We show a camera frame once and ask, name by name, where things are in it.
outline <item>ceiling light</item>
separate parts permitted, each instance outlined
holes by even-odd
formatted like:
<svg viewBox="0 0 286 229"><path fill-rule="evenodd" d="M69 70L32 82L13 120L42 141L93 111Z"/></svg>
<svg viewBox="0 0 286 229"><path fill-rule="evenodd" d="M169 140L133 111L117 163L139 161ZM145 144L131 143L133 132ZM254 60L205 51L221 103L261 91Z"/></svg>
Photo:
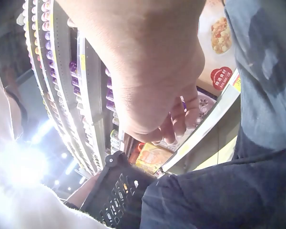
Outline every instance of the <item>ceiling light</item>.
<svg viewBox="0 0 286 229"><path fill-rule="evenodd" d="M72 170L75 168L75 166L77 165L77 161L74 158L73 161L71 162L71 164L68 166L67 170L66 170L66 175L69 175Z"/></svg>
<svg viewBox="0 0 286 229"><path fill-rule="evenodd" d="M41 142L43 136L45 136L51 128L54 126L53 120L48 119L39 129L37 134L32 138L32 144L38 144Z"/></svg>
<svg viewBox="0 0 286 229"><path fill-rule="evenodd" d="M85 177L82 177L82 179L80 180L80 184L84 183L85 179Z"/></svg>

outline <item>price label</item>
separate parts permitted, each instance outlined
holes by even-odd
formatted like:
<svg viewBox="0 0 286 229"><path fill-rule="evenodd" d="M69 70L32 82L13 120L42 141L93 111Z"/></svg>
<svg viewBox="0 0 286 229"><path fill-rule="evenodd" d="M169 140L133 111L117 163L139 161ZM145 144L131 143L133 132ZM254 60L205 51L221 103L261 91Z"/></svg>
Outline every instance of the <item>price label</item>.
<svg viewBox="0 0 286 229"><path fill-rule="evenodd" d="M81 54L80 58L81 58L81 70L85 71L86 70L86 56L84 54Z"/></svg>
<svg viewBox="0 0 286 229"><path fill-rule="evenodd" d="M234 81L233 87L235 87L236 90L238 90L240 92L241 86L240 86L240 77L239 77L239 75L237 76L236 80Z"/></svg>

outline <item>black plastic basket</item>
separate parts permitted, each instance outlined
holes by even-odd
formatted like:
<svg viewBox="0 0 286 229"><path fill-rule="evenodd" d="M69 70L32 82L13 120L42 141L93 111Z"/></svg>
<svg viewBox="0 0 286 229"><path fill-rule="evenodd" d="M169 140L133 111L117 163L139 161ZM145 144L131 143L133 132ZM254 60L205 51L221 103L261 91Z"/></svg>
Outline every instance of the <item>black plastic basket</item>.
<svg viewBox="0 0 286 229"><path fill-rule="evenodd" d="M121 151L107 156L105 163L81 211L108 227L139 229L142 197L156 178L130 165Z"/></svg>

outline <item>pants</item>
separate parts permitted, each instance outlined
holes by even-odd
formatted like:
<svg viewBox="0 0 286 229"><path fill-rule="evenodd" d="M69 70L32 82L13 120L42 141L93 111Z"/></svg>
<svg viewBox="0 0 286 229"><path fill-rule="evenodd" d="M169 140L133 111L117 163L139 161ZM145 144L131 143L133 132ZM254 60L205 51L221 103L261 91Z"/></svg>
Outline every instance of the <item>pants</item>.
<svg viewBox="0 0 286 229"><path fill-rule="evenodd" d="M228 0L225 13L241 76L233 160L150 185L141 229L286 228L286 1Z"/></svg>

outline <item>hand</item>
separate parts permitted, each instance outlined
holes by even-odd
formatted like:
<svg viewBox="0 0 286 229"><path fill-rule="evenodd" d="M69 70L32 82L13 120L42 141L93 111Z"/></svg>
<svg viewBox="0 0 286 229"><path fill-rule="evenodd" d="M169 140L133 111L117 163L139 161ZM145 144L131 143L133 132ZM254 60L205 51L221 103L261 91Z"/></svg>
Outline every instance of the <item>hand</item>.
<svg viewBox="0 0 286 229"><path fill-rule="evenodd" d="M76 207L80 208L91 190L93 189L95 182L97 181L99 177L99 173L91 177L89 180L87 180L83 185L76 190L68 199L67 201L71 204L74 204Z"/></svg>
<svg viewBox="0 0 286 229"><path fill-rule="evenodd" d="M205 62L197 38L205 0L57 1L111 72L126 133L141 142L173 143L174 132L193 127L196 80Z"/></svg>

